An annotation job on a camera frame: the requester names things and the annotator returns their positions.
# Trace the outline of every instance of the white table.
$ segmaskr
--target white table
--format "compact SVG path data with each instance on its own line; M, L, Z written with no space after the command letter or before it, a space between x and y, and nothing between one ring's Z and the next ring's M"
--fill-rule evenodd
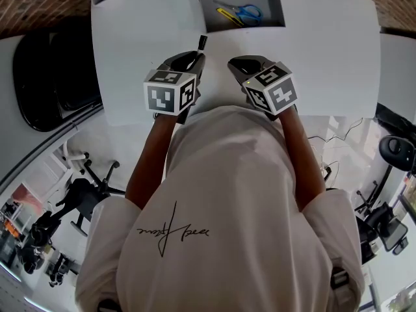
M283 61L295 74L303 115L373 117L380 84L380 28L371 0L281 0L285 27L210 33L202 97L193 111L244 105L227 69L239 55ZM205 33L198 0L117 0L94 7L92 39L111 125L149 124L142 82L150 69L196 49Z

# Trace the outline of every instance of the person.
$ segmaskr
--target person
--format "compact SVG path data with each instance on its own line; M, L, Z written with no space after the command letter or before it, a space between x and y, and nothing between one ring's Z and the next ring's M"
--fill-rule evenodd
M125 198L94 210L81 310L356 310L354 212L345 191L326 191L294 107L276 122L218 107L171 140L176 119L156 118Z

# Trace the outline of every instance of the office chair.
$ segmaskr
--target office chair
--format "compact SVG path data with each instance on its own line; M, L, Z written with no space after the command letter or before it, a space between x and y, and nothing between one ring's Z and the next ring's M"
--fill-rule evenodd
M85 162L85 170L91 175L97 186L91 184L87 179L76 179L68 187L65 198L58 202L56 206L64 207L52 215L51 211L45 212L33 225L29 234L24 238L20 246L16 247L20 263L23 265L26 273L32 274L39 269L44 262L44 251L47 245L52 245L51 237L58 229L61 218L69 212L77 209L79 217L77 223L71 222L71 225L83 236L87 234L81 229L83 219L91 221L94 207L111 194L124 195L125 192L109 187L109 179L112 171L119 167L118 162L114 162L105 179L100 180L91 170L91 160Z
M356 216L359 240L361 243L361 262L364 265L376 257L371 249L371 243L378 237L383 242L387 252L393 250L398 255L408 245L406 234L408 228L393 214L393 209L383 203L370 212L366 219Z
M368 216L371 213L371 207L375 204L376 198L374 198L374 195L377 191L378 184L377 181L372 182L374 185L373 190L370 193L370 196L366 199L363 196L363 193L358 190L357 195L363 200L363 204L361 204L359 207L355 208L354 211L357 211L359 214L364 214L364 216Z
M89 153L82 153L82 154L78 154L78 155L72 155L72 154L70 154L69 151L68 151L68 141L65 141L64 142L64 145L62 146L62 152L63 152L62 159L64 161L66 161L66 163L68 164L68 166L74 172L78 172L82 176L85 175L85 169L78 170L72 162L82 161L82 160L85 160L85 159L89 159L90 158L90 154Z
M14 53L13 78L21 115L37 131L102 107L90 27L27 34Z
M92 161L89 159L84 163L84 167L85 170L90 174L94 182L97 184L97 187L94 188L94 191L96 192L91 193L92 198L86 198L86 200L83 203L77 206L77 209L79 211L77 223L71 221L71 225L74 227L74 229L76 229L84 237L87 237L87 234L85 233L85 231L81 229L81 226L83 224L84 218L91 222L92 211L94 207L100 201L104 200L105 198L108 198L110 194L125 194L123 190L118 190L116 188L109 187L109 180L111 178L112 171L120 166L119 162L115 161L111 164L110 170L103 180L100 180L100 178L91 170L91 164Z
M49 286L51 288L62 285L64 276L70 271L72 264L73 261L67 258L63 253L59 254L59 258L49 274Z
M407 139L389 135L380 140L378 145L380 155L390 165L399 170L416 173L415 146Z
M409 140L416 147L416 126L388 107L377 103L374 120L391 135Z

